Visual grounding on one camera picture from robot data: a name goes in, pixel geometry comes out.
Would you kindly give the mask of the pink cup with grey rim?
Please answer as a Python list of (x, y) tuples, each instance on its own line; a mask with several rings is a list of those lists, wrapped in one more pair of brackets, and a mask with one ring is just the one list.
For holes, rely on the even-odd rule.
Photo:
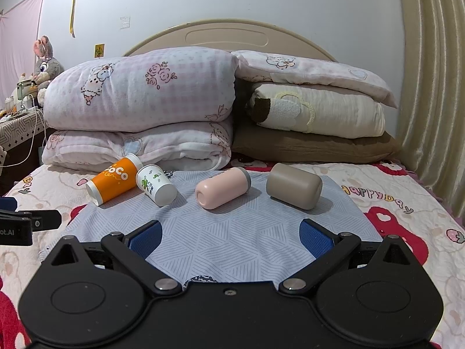
[(205, 210), (214, 210), (246, 194), (251, 188), (247, 170), (234, 167), (196, 185), (195, 197)]

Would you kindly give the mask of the beige taupe cup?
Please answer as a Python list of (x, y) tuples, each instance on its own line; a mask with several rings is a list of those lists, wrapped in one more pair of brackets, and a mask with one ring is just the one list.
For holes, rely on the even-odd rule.
[(275, 164), (267, 178), (267, 194), (302, 210), (312, 210), (319, 201), (321, 177), (285, 164)]

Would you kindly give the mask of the white printed paper cup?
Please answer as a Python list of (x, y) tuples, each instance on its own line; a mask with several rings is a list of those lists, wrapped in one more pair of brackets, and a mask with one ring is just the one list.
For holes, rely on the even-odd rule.
[(137, 187), (157, 206), (167, 206), (177, 197), (176, 187), (157, 165), (145, 165), (137, 172), (135, 180)]

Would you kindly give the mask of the orange coco paper cup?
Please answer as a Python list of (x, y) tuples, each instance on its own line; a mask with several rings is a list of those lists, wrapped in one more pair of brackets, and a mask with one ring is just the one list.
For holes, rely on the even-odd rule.
[(139, 158), (129, 153), (86, 183), (87, 192), (95, 205), (101, 206), (136, 186), (135, 177), (143, 167)]

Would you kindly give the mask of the grey patterned cloth mat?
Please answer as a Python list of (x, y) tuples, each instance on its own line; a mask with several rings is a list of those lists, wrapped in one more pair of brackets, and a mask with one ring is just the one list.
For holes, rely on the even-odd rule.
[(310, 218), (329, 231), (351, 232), (363, 241), (382, 237), (367, 217), (330, 177), (313, 210), (299, 210), (267, 195), (267, 173), (251, 173), (251, 189), (215, 210), (195, 198), (196, 184), (213, 171), (176, 171), (170, 180), (178, 195), (159, 207), (139, 188), (102, 206), (93, 202), (62, 231), (80, 242), (99, 242), (119, 231), (128, 234), (148, 221), (162, 226), (160, 244), (146, 260), (184, 284), (200, 278), (217, 282), (271, 280), (279, 284), (314, 261), (300, 240), (300, 223)]

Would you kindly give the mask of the cartoon print bed sheet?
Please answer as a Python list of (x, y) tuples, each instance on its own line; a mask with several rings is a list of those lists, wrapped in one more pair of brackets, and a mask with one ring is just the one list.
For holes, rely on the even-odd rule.
[[(360, 208), (381, 235), (402, 236), (433, 279), (445, 312), (434, 344), (464, 347), (464, 228), (403, 167), (301, 164), (300, 169), (330, 177)], [(89, 203), (85, 184), (93, 173), (42, 165), (3, 191), (21, 210), (56, 209), (70, 223)]]

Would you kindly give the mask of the cluttered bedside table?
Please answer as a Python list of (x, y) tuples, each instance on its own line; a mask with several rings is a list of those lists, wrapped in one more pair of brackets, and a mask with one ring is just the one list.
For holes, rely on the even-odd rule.
[(22, 143), (31, 140), (47, 128), (41, 110), (33, 110), (16, 115), (12, 120), (1, 123), (0, 145), (8, 152)]

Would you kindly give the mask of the cream embroidered pillow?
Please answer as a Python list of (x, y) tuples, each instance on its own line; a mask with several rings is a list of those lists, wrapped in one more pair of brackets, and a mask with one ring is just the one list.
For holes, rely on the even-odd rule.
[(379, 137), (385, 131), (382, 105), (343, 88), (256, 83), (248, 105), (253, 121), (267, 129), (345, 139)]

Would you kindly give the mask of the pink checked folded quilt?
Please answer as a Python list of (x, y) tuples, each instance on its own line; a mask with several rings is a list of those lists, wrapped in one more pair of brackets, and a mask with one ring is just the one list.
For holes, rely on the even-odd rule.
[(87, 61), (46, 89), (51, 128), (139, 132), (185, 121), (223, 121), (235, 99), (238, 60), (206, 47), (175, 47)]

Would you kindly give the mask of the beige curtain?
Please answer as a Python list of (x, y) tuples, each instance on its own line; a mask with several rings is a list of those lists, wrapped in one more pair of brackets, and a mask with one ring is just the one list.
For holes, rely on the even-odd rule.
[(401, 0), (401, 161), (464, 214), (464, 0)]

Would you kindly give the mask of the grey bunny plush toy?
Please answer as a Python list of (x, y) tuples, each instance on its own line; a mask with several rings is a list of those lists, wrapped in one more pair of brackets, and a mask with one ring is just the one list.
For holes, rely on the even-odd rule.
[(46, 89), (48, 85), (62, 72), (63, 65), (53, 56), (53, 47), (46, 35), (34, 42), (34, 54), (37, 57), (32, 82), (37, 90)]

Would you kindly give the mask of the pink cartoon pillow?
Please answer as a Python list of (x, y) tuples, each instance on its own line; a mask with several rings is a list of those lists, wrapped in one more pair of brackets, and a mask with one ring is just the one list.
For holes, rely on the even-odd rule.
[(377, 74), (335, 61), (258, 51), (233, 51), (236, 76), (250, 82), (322, 85), (358, 91), (385, 106), (397, 108), (393, 92)]

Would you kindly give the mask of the yellow hanging ribbon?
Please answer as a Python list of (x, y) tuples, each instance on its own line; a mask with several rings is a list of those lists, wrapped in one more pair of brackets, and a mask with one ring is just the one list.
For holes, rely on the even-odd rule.
[(72, 36), (72, 38), (76, 37), (75, 30), (74, 30), (75, 14), (76, 14), (76, 0), (72, 0), (70, 21), (69, 21), (69, 33)]

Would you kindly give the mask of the beige bed headboard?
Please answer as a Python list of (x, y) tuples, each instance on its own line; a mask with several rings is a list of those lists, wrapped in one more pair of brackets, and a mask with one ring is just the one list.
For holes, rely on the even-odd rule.
[(273, 24), (240, 19), (203, 20), (171, 27), (138, 43), (125, 54), (132, 56), (162, 48), (192, 46), (335, 60), (301, 35)]

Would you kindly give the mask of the pink wall cloth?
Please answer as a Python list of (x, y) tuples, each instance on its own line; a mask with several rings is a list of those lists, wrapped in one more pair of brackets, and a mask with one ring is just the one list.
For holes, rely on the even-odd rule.
[(22, 73), (34, 70), (33, 43), (37, 40), (43, 0), (22, 0), (1, 15), (1, 109)]

